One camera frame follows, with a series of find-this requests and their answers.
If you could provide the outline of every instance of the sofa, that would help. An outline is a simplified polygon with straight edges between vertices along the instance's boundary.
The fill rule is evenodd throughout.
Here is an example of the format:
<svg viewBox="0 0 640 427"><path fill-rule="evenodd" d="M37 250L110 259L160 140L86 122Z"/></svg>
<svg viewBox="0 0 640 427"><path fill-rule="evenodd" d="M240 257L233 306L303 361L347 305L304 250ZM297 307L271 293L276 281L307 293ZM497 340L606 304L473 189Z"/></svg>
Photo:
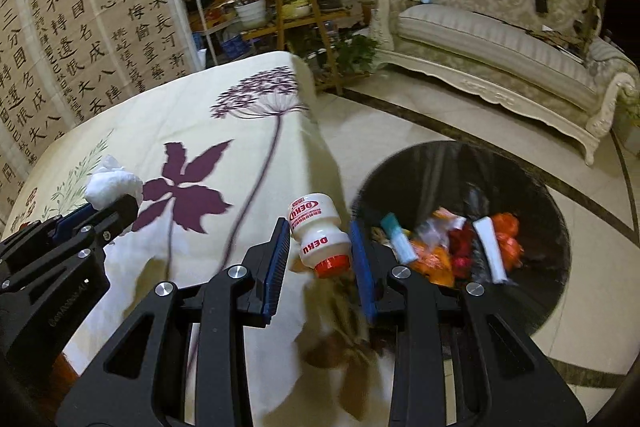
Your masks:
<svg viewBox="0 0 640 427"><path fill-rule="evenodd" d="M584 146L587 165L611 127L619 97L637 96L638 68L598 38L576 60L527 31L552 29L578 38L590 0L358 0L372 5L374 66L396 64L437 77L487 102L535 118Z"/></svg>

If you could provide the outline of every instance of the white plastic bottle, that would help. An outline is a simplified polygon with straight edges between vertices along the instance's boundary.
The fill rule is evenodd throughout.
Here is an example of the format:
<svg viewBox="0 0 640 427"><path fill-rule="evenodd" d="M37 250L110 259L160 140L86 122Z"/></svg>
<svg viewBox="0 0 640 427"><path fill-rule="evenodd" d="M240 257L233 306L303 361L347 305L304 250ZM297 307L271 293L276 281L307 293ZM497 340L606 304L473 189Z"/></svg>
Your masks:
<svg viewBox="0 0 640 427"><path fill-rule="evenodd" d="M338 225L340 216L326 194L308 194L289 205L289 226L300 243L300 259L320 278L334 277L351 266L351 241Z"/></svg>

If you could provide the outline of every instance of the round black bin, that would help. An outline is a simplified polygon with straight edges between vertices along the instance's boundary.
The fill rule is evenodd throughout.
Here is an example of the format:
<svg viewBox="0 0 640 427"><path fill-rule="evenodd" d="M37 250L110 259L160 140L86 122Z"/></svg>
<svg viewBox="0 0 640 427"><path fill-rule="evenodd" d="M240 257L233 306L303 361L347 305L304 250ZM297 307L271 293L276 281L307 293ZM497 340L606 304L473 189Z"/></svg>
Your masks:
<svg viewBox="0 0 640 427"><path fill-rule="evenodd" d="M478 194L478 188L486 196L485 215L511 212L520 221L517 240L524 248L523 266L510 272L513 284L497 290L513 318L532 334L558 304L571 253L556 202L545 185L516 162L455 141L415 145L386 159L369 175L352 214L366 230L378 227L388 212L396 214L403 228L414 230L440 206L465 216L470 190Z"/></svg>

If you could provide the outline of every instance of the white flower pot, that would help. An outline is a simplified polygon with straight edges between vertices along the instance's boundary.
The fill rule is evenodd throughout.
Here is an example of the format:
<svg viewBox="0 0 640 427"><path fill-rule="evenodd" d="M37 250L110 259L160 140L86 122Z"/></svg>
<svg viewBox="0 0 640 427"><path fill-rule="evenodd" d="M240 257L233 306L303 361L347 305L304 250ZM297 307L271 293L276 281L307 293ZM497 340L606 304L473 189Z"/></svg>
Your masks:
<svg viewBox="0 0 640 427"><path fill-rule="evenodd" d="M640 152L640 127L634 125L634 122L622 107L616 110L616 115L613 119L613 131L626 150L638 155Z"/></svg>
<svg viewBox="0 0 640 427"><path fill-rule="evenodd" d="M242 6L236 6L236 13L245 30L261 28L267 23L267 1L259 0Z"/></svg>

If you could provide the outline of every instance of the purple flower print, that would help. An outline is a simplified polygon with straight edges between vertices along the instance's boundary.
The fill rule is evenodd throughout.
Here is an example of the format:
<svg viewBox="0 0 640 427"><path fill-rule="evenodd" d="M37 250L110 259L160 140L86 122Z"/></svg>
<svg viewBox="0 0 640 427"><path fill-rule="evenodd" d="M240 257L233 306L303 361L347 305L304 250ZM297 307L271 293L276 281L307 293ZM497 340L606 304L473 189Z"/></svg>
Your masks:
<svg viewBox="0 0 640 427"><path fill-rule="evenodd" d="M223 200L222 194L217 190L204 185L184 185L201 182L209 176L230 143L231 140L214 145L190 163L187 163L187 153L182 143L165 143L166 162L162 167L162 177L149 180L142 188L144 200L156 203L150 204L140 212L138 219L133 223L133 232L154 222L171 201L174 203L168 234L167 279L171 272L174 223L185 230L207 233L202 227L202 216L224 214L231 206Z"/></svg>
<svg viewBox="0 0 640 427"><path fill-rule="evenodd" d="M211 107L212 118L225 118L227 115L242 119L268 118L272 116L276 120L267 158L265 158L260 175L227 237L220 269L223 269L228 263L238 230L262 185L262 181L266 177L265 174L269 169L280 139L282 118L288 112L306 110L308 108L298 98L296 75L288 66L261 71L241 80L235 86L221 93L215 105Z"/></svg>

